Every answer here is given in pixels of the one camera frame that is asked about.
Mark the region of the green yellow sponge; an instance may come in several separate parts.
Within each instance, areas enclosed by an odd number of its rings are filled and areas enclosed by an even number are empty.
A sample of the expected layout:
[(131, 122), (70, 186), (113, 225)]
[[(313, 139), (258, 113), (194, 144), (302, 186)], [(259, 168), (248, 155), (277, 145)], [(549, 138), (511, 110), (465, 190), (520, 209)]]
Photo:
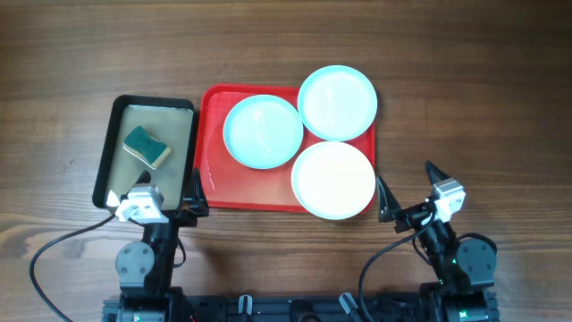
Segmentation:
[(160, 166), (172, 153), (168, 145), (157, 140), (140, 125), (126, 136), (122, 147), (151, 169)]

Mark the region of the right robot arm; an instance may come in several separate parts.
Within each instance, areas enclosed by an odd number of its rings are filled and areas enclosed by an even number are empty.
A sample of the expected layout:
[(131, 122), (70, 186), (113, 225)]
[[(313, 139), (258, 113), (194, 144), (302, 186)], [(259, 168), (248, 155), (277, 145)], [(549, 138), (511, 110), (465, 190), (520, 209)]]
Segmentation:
[(456, 235), (450, 221), (465, 201), (463, 185), (427, 161), (431, 191), (424, 201), (402, 207), (382, 179), (376, 178), (378, 220), (395, 224), (417, 255), (429, 265), (435, 283), (424, 283), (403, 306), (401, 316), (412, 321), (494, 321), (500, 317), (494, 286), (497, 246), (479, 233)]

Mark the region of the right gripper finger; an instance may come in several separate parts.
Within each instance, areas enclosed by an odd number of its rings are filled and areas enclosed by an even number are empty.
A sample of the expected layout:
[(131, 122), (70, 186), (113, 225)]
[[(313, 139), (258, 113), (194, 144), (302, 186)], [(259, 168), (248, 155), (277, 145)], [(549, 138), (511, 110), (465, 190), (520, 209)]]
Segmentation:
[(436, 184), (437, 182), (441, 182), (450, 178), (450, 176), (444, 173), (440, 168), (438, 168), (433, 162), (430, 160), (425, 161), (425, 171), (428, 176), (429, 182), (431, 185)]
[(381, 176), (376, 177), (376, 189), (379, 199), (378, 221), (388, 223), (396, 219), (401, 206)]

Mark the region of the light blue plate top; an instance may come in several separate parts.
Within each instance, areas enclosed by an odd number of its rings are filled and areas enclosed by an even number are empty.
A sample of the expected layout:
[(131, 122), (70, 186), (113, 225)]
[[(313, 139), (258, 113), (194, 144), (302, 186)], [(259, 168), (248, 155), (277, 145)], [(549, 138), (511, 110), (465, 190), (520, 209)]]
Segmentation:
[(328, 65), (303, 81), (297, 107), (303, 124), (316, 137), (348, 141), (372, 125), (378, 97), (372, 82), (359, 70)]

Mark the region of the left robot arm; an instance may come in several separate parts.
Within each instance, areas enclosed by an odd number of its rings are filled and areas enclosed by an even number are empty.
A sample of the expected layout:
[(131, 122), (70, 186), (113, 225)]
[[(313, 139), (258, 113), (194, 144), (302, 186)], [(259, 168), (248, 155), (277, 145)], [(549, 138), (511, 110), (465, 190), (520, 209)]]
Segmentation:
[(115, 214), (143, 226), (143, 236), (124, 246), (115, 260), (120, 277), (120, 299), (115, 308), (107, 303), (104, 321), (195, 321), (196, 313), (180, 287), (172, 287), (174, 258), (180, 246), (179, 230), (195, 227), (209, 215), (200, 172), (192, 170), (181, 197), (183, 208), (166, 216), (163, 195), (142, 172), (120, 198)]

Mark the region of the white plate bottom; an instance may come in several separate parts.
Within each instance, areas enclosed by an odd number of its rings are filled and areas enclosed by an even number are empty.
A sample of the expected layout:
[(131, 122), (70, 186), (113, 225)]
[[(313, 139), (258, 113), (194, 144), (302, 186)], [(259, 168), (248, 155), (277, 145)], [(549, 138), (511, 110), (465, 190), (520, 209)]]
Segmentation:
[(299, 204), (327, 220), (353, 217), (374, 197), (374, 168), (366, 155), (348, 143), (323, 141), (296, 159), (290, 183)]

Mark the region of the light blue plate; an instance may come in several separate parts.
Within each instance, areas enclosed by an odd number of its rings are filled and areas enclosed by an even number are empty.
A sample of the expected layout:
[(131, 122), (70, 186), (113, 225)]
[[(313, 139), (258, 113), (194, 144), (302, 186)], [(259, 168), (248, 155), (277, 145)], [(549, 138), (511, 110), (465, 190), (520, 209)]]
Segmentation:
[(359, 70), (328, 65), (303, 81), (297, 107), (303, 124), (316, 137), (348, 141), (372, 125), (378, 97), (372, 82)]
[(223, 142), (240, 164), (258, 170), (290, 161), (304, 137), (297, 109), (283, 98), (255, 95), (242, 99), (223, 123)]

